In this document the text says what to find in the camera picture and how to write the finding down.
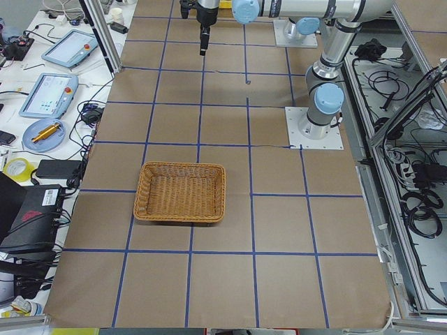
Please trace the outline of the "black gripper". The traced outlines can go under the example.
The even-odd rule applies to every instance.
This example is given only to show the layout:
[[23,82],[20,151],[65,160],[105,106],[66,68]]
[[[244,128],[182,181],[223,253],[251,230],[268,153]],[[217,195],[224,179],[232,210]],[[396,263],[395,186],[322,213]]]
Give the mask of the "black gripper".
[[205,56],[210,41],[210,27],[217,22],[219,0],[197,0],[196,19],[200,26],[200,56]]

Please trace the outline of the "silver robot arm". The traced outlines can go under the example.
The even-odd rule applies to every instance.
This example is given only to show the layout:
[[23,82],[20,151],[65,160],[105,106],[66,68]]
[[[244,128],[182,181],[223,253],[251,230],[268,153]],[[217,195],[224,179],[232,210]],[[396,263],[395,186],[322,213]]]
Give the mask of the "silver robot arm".
[[320,25],[317,17],[290,17],[284,28],[285,36],[290,40],[299,40],[314,34]]
[[321,140],[329,132],[341,110],[344,92],[335,84],[339,69],[362,23],[374,20],[391,9],[393,1],[233,1],[233,17],[248,24],[257,17],[310,17],[334,19],[328,41],[306,74],[309,108],[298,121],[300,133],[310,140]]

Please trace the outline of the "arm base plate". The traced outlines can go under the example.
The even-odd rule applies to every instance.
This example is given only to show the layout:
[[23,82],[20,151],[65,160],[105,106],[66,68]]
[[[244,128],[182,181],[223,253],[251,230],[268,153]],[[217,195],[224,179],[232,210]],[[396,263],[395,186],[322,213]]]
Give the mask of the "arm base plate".
[[289,20],[274,20],[274,37],[277,47],[311,48],[318,47],[315,33],[308,35],[298,31],[297,24]]
[[289,147],[292,149],[343,150],[344,145],[337,120],[326,126],[314,125],[307,118],[307,107],[286,107]]

